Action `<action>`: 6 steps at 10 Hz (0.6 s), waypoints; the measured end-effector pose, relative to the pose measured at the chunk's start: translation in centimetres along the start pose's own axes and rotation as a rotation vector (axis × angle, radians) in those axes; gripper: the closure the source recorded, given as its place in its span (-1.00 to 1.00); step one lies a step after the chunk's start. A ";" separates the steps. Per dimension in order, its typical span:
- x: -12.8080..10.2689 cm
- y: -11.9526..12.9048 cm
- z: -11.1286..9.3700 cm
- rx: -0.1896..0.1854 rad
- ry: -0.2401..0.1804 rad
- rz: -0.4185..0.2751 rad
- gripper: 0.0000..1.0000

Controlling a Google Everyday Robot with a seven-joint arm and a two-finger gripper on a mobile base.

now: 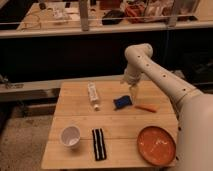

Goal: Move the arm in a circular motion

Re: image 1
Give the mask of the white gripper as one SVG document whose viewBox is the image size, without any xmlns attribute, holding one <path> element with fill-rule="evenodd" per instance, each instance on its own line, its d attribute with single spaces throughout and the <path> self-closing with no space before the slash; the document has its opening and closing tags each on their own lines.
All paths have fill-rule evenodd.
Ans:
<svg viewBox="0 0 213 171">
<path fill-rule="evenodd" d="M 131 94 L 131 100 L 133 103 L 136 102 L 139 88 L 137 84 L 139 83 L 141 79 L 142 74 L 141 73 L 132 73 L 129 70 L 124 70 L 124 76 L 122 81 L 126 82 L 131 87 L 129 88 L 130 94 Z"/>
</svg>

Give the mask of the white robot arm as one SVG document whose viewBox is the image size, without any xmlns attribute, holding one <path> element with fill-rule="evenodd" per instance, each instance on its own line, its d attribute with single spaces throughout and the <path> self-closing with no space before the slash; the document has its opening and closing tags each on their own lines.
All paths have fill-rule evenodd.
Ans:
<svg viewBox="0 0 213 171">
<path fill-rule="evenodd" d="M 155 63 L 150 44 L 125 49 L 123 81 L 131 86 L 146 74 L 172 101 L 179 116 L 177 163 L 168 171 L 213 171 L 213 94 L 207 94 Z"/>
</svg>

